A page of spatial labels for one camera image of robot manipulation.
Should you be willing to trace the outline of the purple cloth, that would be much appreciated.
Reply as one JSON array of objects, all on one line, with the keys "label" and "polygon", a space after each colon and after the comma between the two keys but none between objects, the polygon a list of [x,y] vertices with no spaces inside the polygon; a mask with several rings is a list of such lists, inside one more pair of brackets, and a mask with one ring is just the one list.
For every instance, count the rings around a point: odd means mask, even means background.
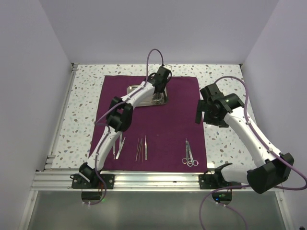
[{"label": "purple cloth", "polygon": [[[165,105],[136,107],[132,123],[123,133],[125,143],[118,160],[110,152],[104,170],[194,173],[207,171],[203,124],[195,123],[200,99],[199,83],[195,77],[172,77],[166,86]],[[144,159],[144,138],[147,136],[148,160]],[[135,162],[137,141],[143,138],[143,162]],[[185,140],[190,143],[198,166],[182,163],[186,156]]]}]

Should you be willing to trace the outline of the angled steel forceps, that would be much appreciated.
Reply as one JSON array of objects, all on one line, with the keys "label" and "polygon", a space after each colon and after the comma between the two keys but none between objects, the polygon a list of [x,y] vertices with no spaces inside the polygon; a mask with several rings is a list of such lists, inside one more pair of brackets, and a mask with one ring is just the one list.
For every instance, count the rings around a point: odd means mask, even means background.
[{"label": "angled steel forceps", "polygon": [[115,157],[116,160],[119,159],[119,156],[120,156],[120,154],[121,154],[121,151],[122,151],[122,148],[123,148],[125,139],[126,139],[126,138],[124,137],[123,140],[120,142],[119,150],[118,150],[118,152],[117,152],[117,154],[116,154],[116,157]]}]

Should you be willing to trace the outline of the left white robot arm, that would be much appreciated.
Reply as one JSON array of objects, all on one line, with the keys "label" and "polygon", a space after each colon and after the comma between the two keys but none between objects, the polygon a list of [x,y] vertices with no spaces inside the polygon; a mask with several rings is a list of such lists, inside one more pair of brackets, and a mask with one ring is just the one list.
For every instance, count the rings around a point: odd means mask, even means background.
[{"label": "left white robot arm", "polygon": [[100,172],[111,148],[120,135],[131,126],[135,107],[145,98],[155,93],[163,93],[171,77],[171,70],[162,65],[157,72],[147,76],[136,89],[125,96],[112,99],[109,110],[101,117],[106,119],[103,123],[105,129],[92,155],[79,167],[78,173],[71,175],[73,189],[96,189],[100,185],[104,189],[107,188]]}]

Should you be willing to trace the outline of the broad steel forceps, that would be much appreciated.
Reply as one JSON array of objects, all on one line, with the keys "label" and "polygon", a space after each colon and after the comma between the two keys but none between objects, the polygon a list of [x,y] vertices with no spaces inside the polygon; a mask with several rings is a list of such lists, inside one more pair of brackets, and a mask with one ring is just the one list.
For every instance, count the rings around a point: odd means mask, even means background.
[{"label": "broad steel forceps", "polygon": [[147,150],[147,136],[144,138],[144,159],[148,160],[148,150]]}]

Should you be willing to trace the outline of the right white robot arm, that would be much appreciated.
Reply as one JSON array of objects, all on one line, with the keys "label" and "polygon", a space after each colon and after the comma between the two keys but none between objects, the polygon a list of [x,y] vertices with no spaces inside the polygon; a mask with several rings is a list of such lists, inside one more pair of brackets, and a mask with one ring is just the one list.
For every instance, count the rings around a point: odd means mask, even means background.
[{"label": "right white robot arm", "polygon": [[230,127],[241,139],[250,153],[255,168],[246,169],[225,163],[204,177],[206,182],[218,188],[248,184],[258,194],[285,182],[294,164],[290,153],[282,154],[269,142],[260,129],[244,111],[245,105],[234,93],[224,95],[214,84],[200,90],[196,123],[204,122],[217,127]]}]

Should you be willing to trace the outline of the steel scissors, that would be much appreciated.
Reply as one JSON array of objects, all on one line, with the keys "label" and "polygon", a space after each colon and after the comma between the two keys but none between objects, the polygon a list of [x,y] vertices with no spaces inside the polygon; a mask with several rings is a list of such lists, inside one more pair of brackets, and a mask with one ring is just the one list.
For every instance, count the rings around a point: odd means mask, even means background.
[{"label": "steel scissors", "polygon": [[192,167],[193,166],[193,161],[190,158],[189,143],[188,143],[187,139],[185,140],[185,153],[186,153],[186,156],[182,159],[182,163],[186,164],[189,167]]},{"label": "steel scissors", "polygon": [[190,143],[189,143],[189,153],[190,153],[190,158],[191,158],[192,161],[193,161],[193,166],[198,166],[198,165],[199,165],[199,162],[193,158],[192,151],[191,151],[191,147],[190,147]]}]

